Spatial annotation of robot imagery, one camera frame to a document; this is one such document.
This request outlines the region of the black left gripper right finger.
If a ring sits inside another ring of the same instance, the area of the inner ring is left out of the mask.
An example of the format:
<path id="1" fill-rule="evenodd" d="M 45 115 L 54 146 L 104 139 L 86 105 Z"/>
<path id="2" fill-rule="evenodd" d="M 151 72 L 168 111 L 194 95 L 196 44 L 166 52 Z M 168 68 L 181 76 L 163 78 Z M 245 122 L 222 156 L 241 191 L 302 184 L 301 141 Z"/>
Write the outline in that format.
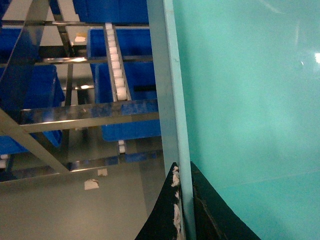
<path id="1" fill-rule="evenodd" d="M 258 240 L 232 211 L 200 169 L 191 166 L 195 231 L 198 240 Z"/>

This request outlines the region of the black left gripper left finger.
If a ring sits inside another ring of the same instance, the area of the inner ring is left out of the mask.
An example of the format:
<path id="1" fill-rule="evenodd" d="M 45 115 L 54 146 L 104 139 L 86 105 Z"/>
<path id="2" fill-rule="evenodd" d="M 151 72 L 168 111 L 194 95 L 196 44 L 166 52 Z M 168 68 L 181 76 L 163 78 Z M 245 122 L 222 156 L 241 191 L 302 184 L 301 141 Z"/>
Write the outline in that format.
<path id="1" fill-rule="evenodd" d="M 181 233 L 180 172 L 173 163 L 137 240 L 177 240 Z"/>

